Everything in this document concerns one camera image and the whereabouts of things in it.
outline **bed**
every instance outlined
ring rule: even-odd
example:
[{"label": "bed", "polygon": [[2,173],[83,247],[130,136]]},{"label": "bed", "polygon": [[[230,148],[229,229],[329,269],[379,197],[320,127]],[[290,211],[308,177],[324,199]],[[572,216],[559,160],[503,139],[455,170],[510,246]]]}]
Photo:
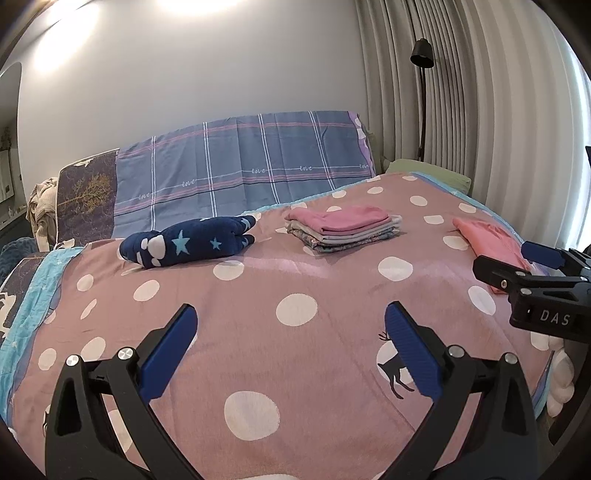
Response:
[{"label": "bed", "polygon": [[[393,300],[473,356],[516,352],[539,400],[550,353],[510,327],[505,296],[475,280],[475,255],[452,219],[512,229],[428,176],[374,176],[365,138],[350,112],[254,116],[152,137],[65,168],[58,240],[70,248],[48,254],[35,278],[15,287],[21,296],[29,287],[29,310],[21,305],[0,346],[1,361],[7,344],[19,351],[24,344],[11,366],[0,362],[0,390],[9,386],[5,415],[30,458],[43,468],[44,420],[65,359],[108,358],[135,346],[182,303],[197,309],[199,329],[151,407],[205,478],[379,478],[431,405],[384,336]],[[224,150],[227,143],[240,147]],[[175,167],[154,178],[155,155]],[[215,155],[232,167],[216,171]],[[351,205],[401,215],[403,234],[318,255],[285,230],[290,209]],[[256,242],[235,257],[143,270],[119,255],[121,237],[134,231],[243,211],[257,219]],[[54,288],[44,293],[41,279]],[[35,322],[39,328],[18,340],[17,330]],[[3,385],[7,371],[12,380]],[[441,464],[459,451],[476,402]],[[116,405],[108,410],[126,454],[142,464]]]}]

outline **curtain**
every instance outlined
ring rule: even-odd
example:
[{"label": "curtain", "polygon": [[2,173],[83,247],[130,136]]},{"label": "curtain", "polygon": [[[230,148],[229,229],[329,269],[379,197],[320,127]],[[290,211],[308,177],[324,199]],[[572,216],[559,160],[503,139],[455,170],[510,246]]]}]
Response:
[{"label": "curtain", "polygon": [[473,176],[478,116],[475,68],[460,10],[453,0],[357,0],[368,84],[369,130],[388,161],[416,158],[420,143],[419,71],[415,40],[433,46],[427,70],[425,162]]},{"label": "curtain", "polygon": [[420,142],[418,76],[410,55],[413,25],[404,0],[356,0],[368,90],[369,131],[378,172],[383,157],[416,158]]},{"label": "curtain", "polygon": [[456,0],[478,97],[473,197],[525,239],[591,241],[590,84],[568,42],[530,0]]}]

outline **folded pink towel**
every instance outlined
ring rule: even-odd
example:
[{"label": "folded pink towel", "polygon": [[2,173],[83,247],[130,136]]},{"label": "folded pink towel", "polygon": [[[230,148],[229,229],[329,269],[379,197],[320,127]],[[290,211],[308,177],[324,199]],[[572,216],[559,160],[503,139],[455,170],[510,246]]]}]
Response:
[{"label": "folded pink towel", "polygon": [[[531,264],[521,255],[519,242],[505,229],[482,220],[454,218],[452,223],[468,240],[476,255],[486,255],[522,270],[532,271]],[[496,288],[492,290],[495,293],[505,293]]]},{"label": "folded pink towel", "polygon": [[313,212],[295,208],[286,220],[297,220],[323,235],[355,235],[390,221],[388,212],[378,207],[345,207],[336,212]]}]

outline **light blue star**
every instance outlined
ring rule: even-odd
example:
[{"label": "light blue star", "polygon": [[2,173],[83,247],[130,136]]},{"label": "light blue star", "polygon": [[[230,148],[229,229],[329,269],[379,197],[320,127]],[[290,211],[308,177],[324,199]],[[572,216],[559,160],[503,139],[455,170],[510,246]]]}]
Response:
[{"label": "light blue star", "polygon": [[240,221],[241,221],[242,223],[244,223],[244,225],[246,225],[246,230],[250,230],[250,229],[252,228],[252,227],[251,227],[251,223],[250,223],[248,220],[246,220],[245,218],[243,218],[243,219],[242,219],[242,220],[240,220]]},{"label": "light blue star", "polygon": [[217,241],[217,238],[210,240],[209,243],[211,243],[214,250],[220,250],[221,243]]},{"label": "light blue star", "polygon": [[180,254],[180,252],[185,252],[187,255],[189,254],[189,252],[187,250],[187,242],[189,240],[191,240],[190,237],[183,238],[183,231],[182,230],[179,233],[178,238],[173,238],[173,243],[177,247],[177,256]]}]

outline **deer print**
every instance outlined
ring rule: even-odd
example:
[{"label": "deer print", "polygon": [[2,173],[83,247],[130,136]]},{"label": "deer print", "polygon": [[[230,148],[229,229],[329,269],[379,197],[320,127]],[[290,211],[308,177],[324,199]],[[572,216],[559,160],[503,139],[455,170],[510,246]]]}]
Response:
[{"label": "deer print", "polygon": [[[388,336],[386,332],[379,334],[379,339],[383,342],[391,342],[392,339]],[[410,388],[408,385],[404,384],[402,380],[400,380],[400,371],[405,368],[404,363],[402,363],[402,358],[400,354],[397,353],[394,355],[390,360],[388,360],[384,364],[378,364],[378,366],[383,370],[383,372],[388,376],[390,380],[390,388],[392,389],[392,393],[396,395],[396,398],[399,400],[404,400],[404,398],[394,389],[394,381],[399,385],[402,385],[406,388],[409,392],[414,392],[413,388]]]},{"label": "deer print", "polygon": [[0,293],[0,303],[2,304],[2,307],[0,308],[0,332],[3,333],[2,338],[6,338],[6,335],[8,335],[8,332],[10,331],[10,328],[4,326],[4,322],[6,322],[8,313],[14,306],[16,300],[16,295],[8,295],[5,292]]}]

